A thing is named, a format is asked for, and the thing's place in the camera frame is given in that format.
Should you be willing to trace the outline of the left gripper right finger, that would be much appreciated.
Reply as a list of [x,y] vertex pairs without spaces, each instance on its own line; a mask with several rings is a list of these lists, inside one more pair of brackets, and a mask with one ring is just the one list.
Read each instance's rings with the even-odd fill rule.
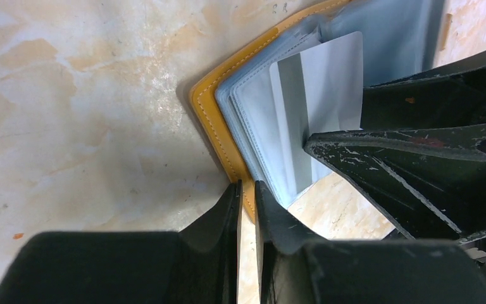
[[449,241],[321,237],[255,184],[261,303],[486,303],[486,280]]

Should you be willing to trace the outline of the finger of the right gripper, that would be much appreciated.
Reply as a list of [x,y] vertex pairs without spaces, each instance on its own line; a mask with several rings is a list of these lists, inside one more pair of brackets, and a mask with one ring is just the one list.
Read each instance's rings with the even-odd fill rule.
[[486,51],[363,90],[362,129],[438,129],[484,123]]
[[407,238],[486,238],[486,123],[319,133],[304,150]]

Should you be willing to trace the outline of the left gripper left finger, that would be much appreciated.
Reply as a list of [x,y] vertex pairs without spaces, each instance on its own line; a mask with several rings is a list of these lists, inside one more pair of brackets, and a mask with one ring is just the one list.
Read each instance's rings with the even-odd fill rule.
[[242,184],[179,232],[42,232],[0,282],[0,303],[235,303]]

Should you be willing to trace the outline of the thin white credit card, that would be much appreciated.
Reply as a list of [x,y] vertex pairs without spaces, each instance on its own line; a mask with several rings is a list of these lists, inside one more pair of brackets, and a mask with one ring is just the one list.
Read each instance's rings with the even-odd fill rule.
[[358,130],[363,100],[363,35],[352,32],[285,55],[268,70],[278,127],[273,178],[286,204],[330,173],[303,149],[311,134]]

